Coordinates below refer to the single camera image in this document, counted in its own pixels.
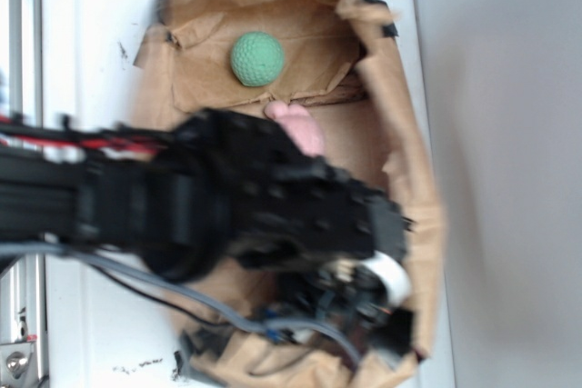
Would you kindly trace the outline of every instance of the green golf ball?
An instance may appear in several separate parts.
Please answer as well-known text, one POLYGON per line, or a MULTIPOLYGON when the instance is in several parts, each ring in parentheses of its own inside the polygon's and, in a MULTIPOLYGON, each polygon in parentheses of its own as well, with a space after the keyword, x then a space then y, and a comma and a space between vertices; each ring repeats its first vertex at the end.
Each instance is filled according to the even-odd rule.
POLYGON ((285 53, 273 36, 249 32, 236 40, 230 64, 245 86, 262 86, 273 82, 283 70, 285 53))

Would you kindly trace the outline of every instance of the brown paper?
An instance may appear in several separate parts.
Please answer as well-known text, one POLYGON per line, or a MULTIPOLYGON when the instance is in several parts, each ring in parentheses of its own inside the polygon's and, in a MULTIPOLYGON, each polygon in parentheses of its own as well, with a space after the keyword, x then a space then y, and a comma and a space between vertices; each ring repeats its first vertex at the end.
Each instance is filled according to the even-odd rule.
MULTIPOLYGON (((414 221, 406 307, 415 312, 415 349, 429 354, 444 219, 396 43, 381 32, 393 20, 387 8, 363 0, 166 0, 161 13, 165 23, 149 29, 136 61, 144 74, 135 123, 170 128, 204 106, 263 116, 269 100, 308 105, 325 132, 330 163, 385 187, 414 221), (272 84, 248 88, 232 74, 229 53, 241 34, 257 30, 282 42, 286 67, 272 84)), ((193 286, 249 314, 272 298, 269 278, 226 260, 193 286)), ((273 347, 237 333, 217 361, 203 355, 192 365, 228 386, 302 388, 390 388, 416 368, 414 353, 395 370, 369 353, 351 375, 337 357, 315 351, 283 372, 256 375, 257 368, 268 374, 298 353, 299 346, 273 347)))

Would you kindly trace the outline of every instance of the gray cable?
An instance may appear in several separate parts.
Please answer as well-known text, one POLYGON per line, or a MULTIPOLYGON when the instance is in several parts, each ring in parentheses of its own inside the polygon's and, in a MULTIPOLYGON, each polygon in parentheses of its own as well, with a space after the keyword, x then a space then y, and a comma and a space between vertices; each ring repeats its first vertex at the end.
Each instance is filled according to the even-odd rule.
POLYGON ((234 327, 240 329, 241 331, 249 333, 266 333, 269 330, 277 331, 282 329, 311 329, 313 331, 320 332, 325 336, 328 336, 329 338, 335 340, 339 345, 341 345, 354 364, 355 368, 358 367, 361 360, 360 353, 357 351, 356 347, 354 347, 354 345, 351 344, 342 333, 327 323, 319 322, 317 320, 294 317, 273 318, 264 320, 263 322, 247 320, 230 306, 218 302, 206 294, 192 290, 183 285, 171 284, 159 276, 137 270, 134 267, 119 263, 113 259, 105 258, 104 256, 98 254, 78 252, 60 244, 51 243, 0 243, 0 254, 6 256, 20 256, 24 254, 52 254, 56 256, 70 256, 85 264, 90 264, 95 267, 100 267, 119 274, 123 274, 127 277, 131 277, 144 283, 164 288, 167 291, 171 291, 172 293, 182 294, 185 297, 196 300, 222 314, 223 317, 225 317, 234 327))

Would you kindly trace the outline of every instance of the screw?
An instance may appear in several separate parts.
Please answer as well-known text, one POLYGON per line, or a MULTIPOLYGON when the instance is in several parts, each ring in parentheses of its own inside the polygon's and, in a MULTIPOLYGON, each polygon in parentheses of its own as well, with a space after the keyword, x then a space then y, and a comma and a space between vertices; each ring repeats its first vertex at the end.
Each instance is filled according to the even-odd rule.
POLYGON ((310 194, 315 197, 316 199, 324 199, 326 197, 326 194, 320 190, 319 188, 314 188, 311 190, 310 194))
POLYGON ((24 374, 27 365, 28 358, 20 352, 14 352, 6 359, 6 368, 15 379, 24 374))
POLYGON ((331 229, 331 224, 323 218, 317 218, 314 221, 314 226, 316 227, 316 229, 320 231, 328 231, 329 229, 331 229))
POLYGON ((356 222, 356 229, 362 234, 370 235, 372 233, 370 225, 363 220, 358 220, 356 222))
POLYGON ((243 193, 245 193, 246 195, 250 195, 250 196, 257 196, 260 189, 259 186, 257 184, 255 184, 254 182, 250 182, 250 181, 244 181, 241 184, 241 189, 243 190, 243 193))
POLYGON ((285 198, 285 191, 279 185, 271 185, 269 186, 269 195, 271 197, 275 197, 275 199, 284 199, 285 198))

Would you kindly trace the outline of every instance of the white wall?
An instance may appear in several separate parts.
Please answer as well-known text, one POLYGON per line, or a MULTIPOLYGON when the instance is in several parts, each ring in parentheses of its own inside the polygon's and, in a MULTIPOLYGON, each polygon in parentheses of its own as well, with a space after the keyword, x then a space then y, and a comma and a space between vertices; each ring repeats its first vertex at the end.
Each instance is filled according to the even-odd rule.
POLYGON ((582 0, 417 0, 457 388, 582 386, 582 0))

